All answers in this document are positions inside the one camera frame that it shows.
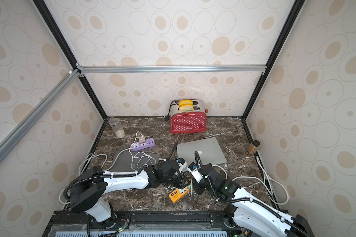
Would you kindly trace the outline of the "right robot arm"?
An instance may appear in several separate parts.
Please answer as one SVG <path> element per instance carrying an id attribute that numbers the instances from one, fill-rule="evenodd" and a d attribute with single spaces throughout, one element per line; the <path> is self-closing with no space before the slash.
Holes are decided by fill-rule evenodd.
<path id="1" fill-rule="evenodd" d="M 292 217 L 247 192 L 231 179 L 224 179 L 211 164 L 191 163 L 188 171 L 194 177 L 194 189 L 204 190 L 220 203 L 226 204 L 223 221 L 229 227 L 246 228 L 261 237 L 313 237 L 314 234 L 301 215 Z"/>

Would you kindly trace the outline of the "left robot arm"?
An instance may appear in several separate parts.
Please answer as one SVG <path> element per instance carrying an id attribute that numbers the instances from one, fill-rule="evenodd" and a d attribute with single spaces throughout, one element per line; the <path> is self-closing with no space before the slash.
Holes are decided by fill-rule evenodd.
<path id="1" fill-rule="evenodd" d="M 108 219 L 113 221 L 112 208 L 102 198 L 103 194 L 126 189 L 157 188 L 162 184 L 183 189 L 189 185 L 188 178 L 182 174 L 186 167 L 184 159 L 144 166 L 135 172 L 115 173 L 94 166 L 70 182 L 62 195 L 70 202 L 71 212 L 85 212 L 99 223 Z"/>

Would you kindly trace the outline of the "silver apple laptop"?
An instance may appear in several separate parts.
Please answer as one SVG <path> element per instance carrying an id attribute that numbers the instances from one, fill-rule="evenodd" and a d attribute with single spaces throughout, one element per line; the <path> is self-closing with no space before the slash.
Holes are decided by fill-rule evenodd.
<path id="1" fill-rule="evenodd" d="M 221 147 L 215 137 L 201 139 L 178 144 L 177 159 L 184 159 L 187 162 L 187 167 L 183 172 L 188 171 L 188 166 L 195 163 L 194 152 L 197 151 L 204 165 L 211 163 L 212 165 L 222 165 L 226 163 L 226 158 L 221 150 Z"/>

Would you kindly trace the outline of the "orange power strip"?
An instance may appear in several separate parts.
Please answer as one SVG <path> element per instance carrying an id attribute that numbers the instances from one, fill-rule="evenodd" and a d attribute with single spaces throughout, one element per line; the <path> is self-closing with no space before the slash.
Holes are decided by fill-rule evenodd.
<path id="1" fill-rule="evenodd" d="M 172 203 L 176 203 L 180 199 L 185 197 L 189 192 L 190 189 L 188 187 L 185 187 L 184 189 L 175 189 L 169 194 L 169 198 L 172 201 Z"/>

